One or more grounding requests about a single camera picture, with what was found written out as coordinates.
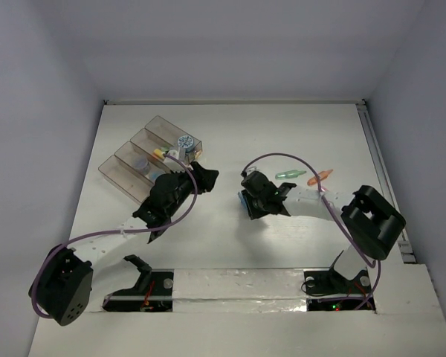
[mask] orange bottle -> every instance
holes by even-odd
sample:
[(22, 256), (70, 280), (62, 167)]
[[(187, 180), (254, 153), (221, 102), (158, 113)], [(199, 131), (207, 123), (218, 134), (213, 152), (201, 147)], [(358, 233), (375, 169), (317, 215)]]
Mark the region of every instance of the orange bottle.
[[(334, 171), (334, 170), (330, 169), (330, 170), (320, 171), (318, 173), (319, 179), (321, 181), (327, 179), (329, 177), (329, 175), (332, 173), (332, 171)], [(317, 177), (315, 177), (315, 176), (313, 178), (310, 178), (307, 181), (308, 186), (314, 186), (315, 184), (317, 184)]]

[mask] gray wall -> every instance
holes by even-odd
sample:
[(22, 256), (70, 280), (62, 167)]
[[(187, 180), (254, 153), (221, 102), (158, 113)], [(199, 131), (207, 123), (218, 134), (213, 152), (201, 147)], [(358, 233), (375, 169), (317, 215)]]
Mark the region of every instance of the gray wall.
[(82, 63), (52, 37), (26, 1), (0, 0), (0, 356), (28, 354), (37, 319), (27, 291), (68, 237), (102, 108)]
[(410, 240), (446, 317), (446, 0), (426, 1), (369, 110)]
[(423, 0), (33, 0), (106, 99), (361, 98)]

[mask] purple cable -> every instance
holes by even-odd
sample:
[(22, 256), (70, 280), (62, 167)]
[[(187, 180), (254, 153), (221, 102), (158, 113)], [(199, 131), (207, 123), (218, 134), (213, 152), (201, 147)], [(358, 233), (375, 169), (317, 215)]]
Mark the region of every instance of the purple cable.
[(142, 228), (142, 229), (128, 229), (128, 230), (119, 230), (119, 229), (113, 229), (113, 230), (109, 230), (109, 231), (99, 231), (99, 232), (91, 232), (91, 233), (87, 233), (87, 234), (83, 234), (82, 236), (70, 239), (69, 241), (67, 241), (64, 244), (58, 245), (45, 259), (45, 261), (43, 262), (41, 268), (38, 271), (38, 274), (35, 277), (35, 280), (33, 281), (33, 285), (31, 287), (31, 306), (33, 307), (33, 310), (35, 311), (35, 313), (41, 317), (41, 318), (52, 318), (50, 315), (46, 315), (45, 313), (43, 313), (39, 307), (38, 307), (38, 302), (36, 299), (36, 290), (38, 289), (38, 282), (41, 279), (42, 275), (43, 275), (43, 271), (45, 270), (46, 266), (49, 264), (49, 262), (64, 248), (66, 248), (68, 245), (73, 244), (75, 242), (79, 242), (80, 240), (86, 239), (86, 238), (91, 238), (91, 237), (95, 237), (95, 236), (104, 236), (104, 235), (109, 235), (109, 234), (122, 234), (122, 233), (126, 233), (126, 234), (138, 234), (138, 233), (147, 233), (147, 232), (155, 232), (155, 231), (162, 231), (163, 229), (167, 229), (172, 227), (173, 225), (176, 225), (177, 223), (179, 223), (182, 219), (184, 219), (188, 213), (190, 213), (190, 211), (193, 209), (193, 206), (195, 205), (196, 202), (196, 197), (198, 194), (198, 186), (196, 184), (195, 181), (195, 177), (193, 177), (192, 173), (190, 172), (190, 170), (187, 169), (187, 167), (184, 165), (183, 162), (177, 160), (176, 158), (173, 158), (172, 156), (169, 155), (164, 155), (167, 158), (172, 159), (173, 161), (175, 161), (177, 164), (179, 164), (180, 166), (182, 166), (185, 171), (187, 172), (188, 176), (190, 177), (190, 179), (192, 180), (193, 183), (193, 187), (195, 188), (195, 193), (193, 195), (193, 200), (190, 203), (190, 206), (187, 208), (187, 210), (180, 216), (178, 217), (174, 222), (169, 223), (168, 225), (162, 225), (161, 227), (155, 227), (155, 228)]
[(363, 299), (363, 301), (354, 308), (354, 310), (358, 310), (360, 309), (363, 305), (365, 305), (366, 303), (368, 303), (368, 301), (370, 300), (370, 298), (373, 296), (373, 292), (375, 291), (375, 289), (377, 289), (378, 286), (378, 282), (380, 281), (380, 276), (381, 276), (381, 261), (377, 260), (378, 262), (378, 272), (377, 272), (377, 278), (375, 279), (375, 282), (373, 284), (372, 287), (372, 291), (368, 293), (368, 295), (366, 297), (351, 297), (351, 296), (345, 296), (345, 297), (327, 297), (324, 299), (318, 299), (318, 301), (342, 301), (342, 300), (354, 300), (354, 299)]
[[(297, 156), (294, 155), (290, 155), (290, 154), (284, 154), (282, 152), (272, 152), (269, 154), (264, 154), (261, 155), (260, 157), (255, 158), (254, 160), (252, 160), (252, 162), (250, 162), (249, 164), (247, 164), (245, 166), (245, 168), (243, 169), (243, 172), (245, 172), (250, 165), (254, 164), (256, 161), (261, 160), (262, 158), (267, 158), (268, 156), (285, 156), (286, 158), (293, 158), (294, 160), (297, 160), (299, 162), (302, 162), (304, 165), (307, 166), (307, 168), (310, 169), (310, 171), (312, 171), (312, 173), (314, 174), (314, 177), (317, 179), (317, 189), (319, 190), (319, 192), (323, 192), (322, 189), (322, 184), (320, 183), (320, 178), (319, 175), (317, 174), (317, 172), (314, 170), (314, 168), (309, 165), (307, 162), (305, 162), (304, 160), (302, 160), (301, 158), (298, 158)], [(335, 221), (335, 223), (337, 224), (337, 226), (339, 227), (339, 229), (342, 231), (343, 235), (348, 239), (348, 241), (350, 242), (350, 244), (353, 245), (353, 247), (355, 248), (355, 250), (357, 251), (357, 253), (361, 256), (361, 258), (363, 259), (363, 261), (370, 267), (370, 268), (374, 268), (375, 267), (375, 261), (370, 262), (365, 254), (362, 252), (362, 250), (360, 250), (360, 248), (355, 244), (353, 238), (350, 236), (349, 232), (346, 231), (346, 229), (343, 226), (343, 223), (338, 219), (337, 214), (335, 214), (334, 210), (332, 210), (332, 207), (330, 207), (329, 202), (327, 201), (326, 197), (324, 197), (324, 195), (322, 195), (322, 202), (324, 203), (324, 205), (327, 207), (327, 211), (330, 213), (332, 219)]]

